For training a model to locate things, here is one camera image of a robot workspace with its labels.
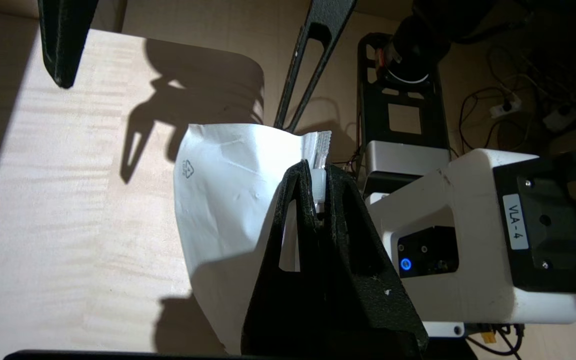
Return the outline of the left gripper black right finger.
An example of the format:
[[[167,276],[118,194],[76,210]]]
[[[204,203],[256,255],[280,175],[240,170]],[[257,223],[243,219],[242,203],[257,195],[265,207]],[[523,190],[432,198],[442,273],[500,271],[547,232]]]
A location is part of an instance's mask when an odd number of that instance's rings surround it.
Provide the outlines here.
[[[327,324],[342,357],[421,357],[429,335],[352,176],[326,166],[323,233]]]

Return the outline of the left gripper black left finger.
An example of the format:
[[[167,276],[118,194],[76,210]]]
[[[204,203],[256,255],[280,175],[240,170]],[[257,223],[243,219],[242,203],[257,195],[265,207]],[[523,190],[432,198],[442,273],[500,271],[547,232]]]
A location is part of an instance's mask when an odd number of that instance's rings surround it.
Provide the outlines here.
[[[281,269],[290,203],[295,202],[299,271]],[[265,251],[242,327],[241,351],[258,357],[318,357],[322,354],[320,239],[311,169],[291,166],[278,186]]]

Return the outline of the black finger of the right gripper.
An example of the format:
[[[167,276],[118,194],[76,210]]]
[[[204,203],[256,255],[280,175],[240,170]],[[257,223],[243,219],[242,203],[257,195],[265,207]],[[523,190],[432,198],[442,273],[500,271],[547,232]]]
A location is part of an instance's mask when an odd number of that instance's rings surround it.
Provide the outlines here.
[[[292,51],[288,72],[285,78],[278,111],[273,127],[288,133],[294,133],[302,114],[311,100],[322,74],[329,63],[334,48],[345,29],[357,5],[356,0],[311,0],[306,18],[300,27],[294,50]],[[288,124],[287,119],[290,101],[297,84],[298,74],[306,53],[307,42],[317,41],[322,45],[322,55],[306,86],[301,100]]]
[[[75,82],[98,0],[38,0],[42,57],[61,89]]]

